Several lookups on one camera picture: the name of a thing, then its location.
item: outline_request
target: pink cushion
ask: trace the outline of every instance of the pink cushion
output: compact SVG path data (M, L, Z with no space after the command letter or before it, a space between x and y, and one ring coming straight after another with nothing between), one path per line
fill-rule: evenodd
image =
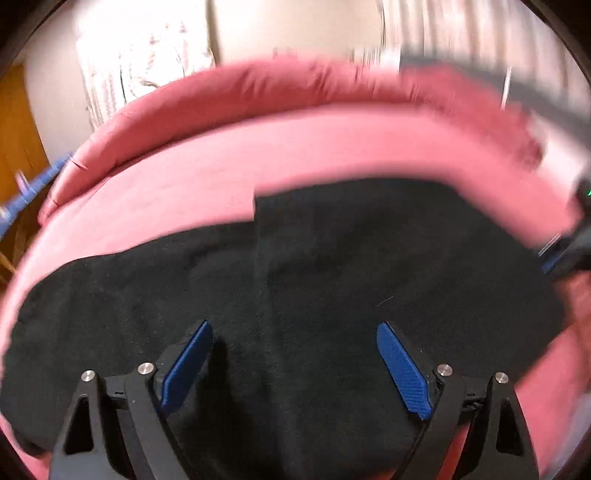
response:
M526 245L543 243L577 220L578 213L531 171L529 162L516 161L536 155L537 146L525 133L527 119L518 111L507 118L497 113L495 97L473 84L462 83L465 91L459 92L450 80L444 91L456 91L455 97L432 94L447 98L447 109L434 100L429 105L435 107L421 108L381 100L371 104L367 92L390 91L388 82L399 79L383 71L295 59L282 60L277 69L271 64L275 65L269 61L219 69L214 76L206 72L157 90L130 104L79 150L76 164L57 182L44 209L45 227L7 292L0 317L0 353L9 345L27 292L59 266L183 229L250 219L255 192L368 176L412 176L451 184ZM409 73L419 79L427 74L430 82L433 76L441 78L433 71ZM208 80L201 81L201 76ZM447 73L443 77L457 79ZM435 89L425 82L430 87L421 88ZM299 109L211 129L229 118L237 121L261 111L294 109L265 103L265 92L274 95L276 85L288 98L275 95L274 101L291 105L326 103L315 100L318 92L325 99L364 101ZM309 103L306 91L313 98ZM424 98L420 88L410 87L410 91L407 100ZM243 97L257 102L242 101ZM480 116L488 122L494 119L496 125L478 121L472 101L463 103L462 99L475 97L484 98ZM212 114L214 120L202 119L195 126L201 114L194 109L217 111L213 98L221 102L223 114ZM399 103L401 97L392 98ZM266 106L253 113L259 100ZM463 105L461 113L452 111L452 104ZM163 147L173 138L184 139ZM545 374L549 369L560 375L549 378ZM542 471L560 447L587 378L576 331L568 327L519 382L518 395ZM38 478L46 476L46 462L22 452L21 456L38 469ZM453 462L450 455L448 468Z

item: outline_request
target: black cloth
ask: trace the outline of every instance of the black cloth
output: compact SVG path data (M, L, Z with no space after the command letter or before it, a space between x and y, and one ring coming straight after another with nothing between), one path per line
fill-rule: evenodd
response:
M255 207L251 223L73 261L34 287L0 391L21 438L51 449L82 371L129 372L207 319L212 354L169 418L204 478L367 478L420 429L379 323L458 374L514 380L563 327L529 250L447 186L359 180Z

